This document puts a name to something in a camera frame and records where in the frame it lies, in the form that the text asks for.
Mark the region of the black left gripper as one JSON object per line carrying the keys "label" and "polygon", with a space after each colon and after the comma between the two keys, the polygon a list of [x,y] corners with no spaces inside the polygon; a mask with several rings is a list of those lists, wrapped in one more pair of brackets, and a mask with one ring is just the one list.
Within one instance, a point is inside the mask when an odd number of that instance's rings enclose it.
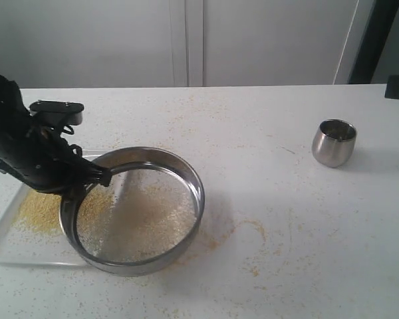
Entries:
{"label": "black left gripper", "polygon": [[0,75],[0,172],[41,193],[62,193],[63,201],[82,201],[86,185],[110,185],[112,172],[82,158],[82,150],[61,137],[73,126],[49,126],[31,115],[16,82]]}

